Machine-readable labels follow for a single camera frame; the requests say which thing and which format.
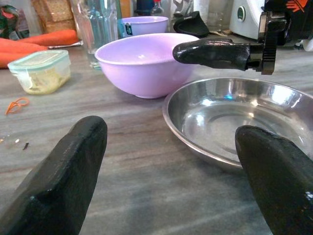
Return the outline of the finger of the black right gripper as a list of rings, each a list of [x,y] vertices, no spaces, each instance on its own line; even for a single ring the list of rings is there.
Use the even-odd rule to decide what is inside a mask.
[[[250,44],[231,39],[200,39],[174,47],[173,58],[183,64],[199,64],[214,69],[248,69]]]

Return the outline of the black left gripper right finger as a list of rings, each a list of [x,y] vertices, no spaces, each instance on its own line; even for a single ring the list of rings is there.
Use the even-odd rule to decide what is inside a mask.
[[[313,235],[313,160],[292,141],[244,125],[235,146],[257,205],[273,235]]]

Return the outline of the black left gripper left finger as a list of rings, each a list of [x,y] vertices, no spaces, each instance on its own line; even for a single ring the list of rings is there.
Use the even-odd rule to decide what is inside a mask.
[[[107,147],[99,116],[75,123],[0,213],[0,235],[79,235]]]

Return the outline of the white kitchen appliance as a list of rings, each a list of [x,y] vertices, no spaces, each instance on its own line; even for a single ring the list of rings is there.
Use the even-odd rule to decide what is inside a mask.
[[[257,40],[264,4],[265,0],[233,0],[230,30],[240,36]]]

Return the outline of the black box with orange print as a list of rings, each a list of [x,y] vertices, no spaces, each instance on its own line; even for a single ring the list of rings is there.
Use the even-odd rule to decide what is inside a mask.
[[[265,0],[265,44],[313,39],[313,0]]]

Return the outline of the stainless steel deep plate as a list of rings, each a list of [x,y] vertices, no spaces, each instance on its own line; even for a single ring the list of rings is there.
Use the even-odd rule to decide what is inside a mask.
[[[313,159],[313,96],[281,84],[222,77],[189,82],[165,98],[172,133],[212,165],[242,171],[236,129],[257,126],[294,142]]]

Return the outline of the small bottle with red cap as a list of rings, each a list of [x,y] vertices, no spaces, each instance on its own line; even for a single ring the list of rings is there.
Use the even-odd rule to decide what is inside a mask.
[[[161,6],[161,0],[153,0],[154,6],[150,11],[151,16],[164,16],[165,12]]]

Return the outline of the small purple bowl with label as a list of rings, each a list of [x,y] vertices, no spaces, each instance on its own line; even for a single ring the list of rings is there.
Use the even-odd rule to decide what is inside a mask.
[[[168,18],[164,16],[136,16],[119,21],[122,37],[167,32]]]

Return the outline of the large purple plastic bowl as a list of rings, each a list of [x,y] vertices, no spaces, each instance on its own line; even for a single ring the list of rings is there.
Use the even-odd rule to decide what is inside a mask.
[[[173,58],[181,43],[197,37],[179,33],[154,33],[127,37],[101,46],[94,54],[104,75],[118,89],[140,98],[159,98],[179,88],[194,66]]]

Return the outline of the dark blue bottle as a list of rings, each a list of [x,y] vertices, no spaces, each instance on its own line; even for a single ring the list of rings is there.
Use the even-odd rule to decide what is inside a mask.
[[[150,16],[154,0],[136,0],[135,13],[138,16]]]

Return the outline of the orange rubber band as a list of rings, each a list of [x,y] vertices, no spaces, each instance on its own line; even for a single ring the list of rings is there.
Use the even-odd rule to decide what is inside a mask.
[[[29,104],[29,99],[26,97],[21,97],[18,98],[17,100],[11,102],[6,111],[5,111],[5,115],[8,114],[14,114],[20,111],[20,109],[24,106],[27,106]]]

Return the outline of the clear container with teal lid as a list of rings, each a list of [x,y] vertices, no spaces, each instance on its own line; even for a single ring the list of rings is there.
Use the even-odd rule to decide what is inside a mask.
[[[39,51],[8,64],[28,94],[50,94],[71,77],[71,61],[67,50]]]

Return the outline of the clear faceted glass tumbler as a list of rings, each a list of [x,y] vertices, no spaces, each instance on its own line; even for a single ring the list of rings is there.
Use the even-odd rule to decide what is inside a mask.
[[[95,52],[103,45],[118,39],[117,16],[120,12],[119,0],[87,0],[88,57],[90,66],[100,70]]]

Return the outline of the orange carrot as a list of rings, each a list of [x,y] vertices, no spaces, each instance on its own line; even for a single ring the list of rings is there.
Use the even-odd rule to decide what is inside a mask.
[[[40,46],[69,46],[79,40],[77,33],[73,29],[60,30],[42,35],[20,39],[23,43],[38,44]]]
[[[0,52],[0,69],[7,68],[7,65],[16,60],[17,55],[14,53]]]
[[[0,52],[3,53],[33,53],[43,50],[48,50],[48,48],[37,44],[0,38]]]

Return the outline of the green printed packet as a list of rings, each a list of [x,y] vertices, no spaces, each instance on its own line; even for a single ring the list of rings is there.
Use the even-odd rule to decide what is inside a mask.
[[[0,38],[16,41],[29,36],[24,11],[12,5],[0,4]]]

